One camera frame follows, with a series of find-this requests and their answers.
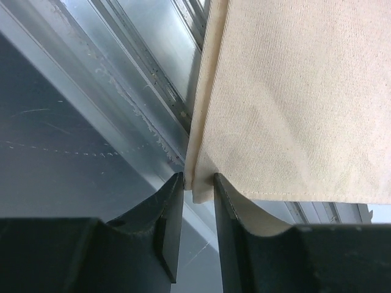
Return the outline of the beige cloth mat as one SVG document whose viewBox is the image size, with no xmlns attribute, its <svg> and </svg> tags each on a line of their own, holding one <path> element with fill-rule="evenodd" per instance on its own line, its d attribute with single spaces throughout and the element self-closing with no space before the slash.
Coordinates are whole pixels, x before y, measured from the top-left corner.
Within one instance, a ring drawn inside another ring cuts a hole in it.
<svg viewBox="0 0 391 293">
<path fill-rule="evenodd" d="M 390 2 L 211 1 L 185 162 L 251 200 L 390 203 Z"/>
</svg>

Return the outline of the aluminium frame rail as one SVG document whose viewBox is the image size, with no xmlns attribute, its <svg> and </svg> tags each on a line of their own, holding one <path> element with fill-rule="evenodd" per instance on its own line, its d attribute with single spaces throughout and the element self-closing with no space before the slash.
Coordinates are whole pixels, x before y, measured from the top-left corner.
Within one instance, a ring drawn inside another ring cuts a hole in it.
<svg viewBox="0 0 391 293">
<path fill-rule="evenodd" d="M 179 16 L 167 2 L 1 2 L 1 220 L 113 220 L 184 171 L 199 58 L 173 81 L 144 40 Z M 225 292 L 213 199 L 194 204 L 183 175 L 177 280 L 170 292 Z M 269 204 L 259 206 L 268 212 Z M 271 203 L 290 225 L 314 222 Z"/>
</svg>

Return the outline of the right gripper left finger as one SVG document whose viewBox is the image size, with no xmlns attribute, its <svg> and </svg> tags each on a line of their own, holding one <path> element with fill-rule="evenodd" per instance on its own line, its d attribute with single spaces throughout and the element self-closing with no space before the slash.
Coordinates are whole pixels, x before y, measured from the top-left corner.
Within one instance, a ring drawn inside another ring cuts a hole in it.
<svg viewBox="0 0 391 293">
<path fill-rule="evenodd" d="M 2 292 L 170 292 L 177 280 L 183 174 L 121 216 L 4 218 Z"/>
</svg>

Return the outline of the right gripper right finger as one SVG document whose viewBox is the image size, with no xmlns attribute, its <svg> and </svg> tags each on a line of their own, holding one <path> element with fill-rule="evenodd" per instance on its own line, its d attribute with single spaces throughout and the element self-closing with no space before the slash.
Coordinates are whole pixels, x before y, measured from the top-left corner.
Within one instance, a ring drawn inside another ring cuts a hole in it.
<svg viewBox="0 0 391 293">
<path fill-rule="evenodd" d="M 213 182 L 225 292 L 390 291 L 390 225 L 290 225 Z"/>
</svg>

